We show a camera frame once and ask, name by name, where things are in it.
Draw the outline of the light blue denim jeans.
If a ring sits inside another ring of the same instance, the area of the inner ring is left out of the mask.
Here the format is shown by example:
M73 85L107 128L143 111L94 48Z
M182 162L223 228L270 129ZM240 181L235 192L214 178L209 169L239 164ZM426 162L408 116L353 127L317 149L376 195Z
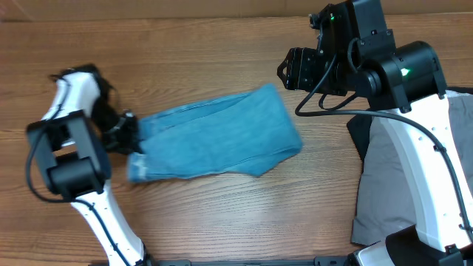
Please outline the light blue denim jeans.
M139 122L140 151L128 157L134 183L226 172L259 177L302 150L273 84L202 100Z

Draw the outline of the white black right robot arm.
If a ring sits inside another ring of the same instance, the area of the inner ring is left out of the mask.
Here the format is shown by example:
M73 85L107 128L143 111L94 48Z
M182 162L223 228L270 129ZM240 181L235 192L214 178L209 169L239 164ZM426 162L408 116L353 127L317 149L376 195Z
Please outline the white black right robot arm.
M472 251L472 196L454 145L435 51L416 41L353 38L291 49L276 71L286 89L366 98L401 156L416 222L351 253L349 265L463 265Z

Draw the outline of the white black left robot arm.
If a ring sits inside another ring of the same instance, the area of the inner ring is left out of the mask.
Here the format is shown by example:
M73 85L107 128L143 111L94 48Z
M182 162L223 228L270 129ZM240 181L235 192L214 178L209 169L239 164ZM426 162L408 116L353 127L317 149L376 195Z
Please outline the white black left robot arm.
M112 193L108 154L140 152L138 123L129 110L118 114L109 105L112 85L94 64L52 75L57 93L48 112L27 126L30 151L25 163L28 186L36 163L49 199L69 203L88 223L107 257L108 265L153 265L142 240L126 221Z

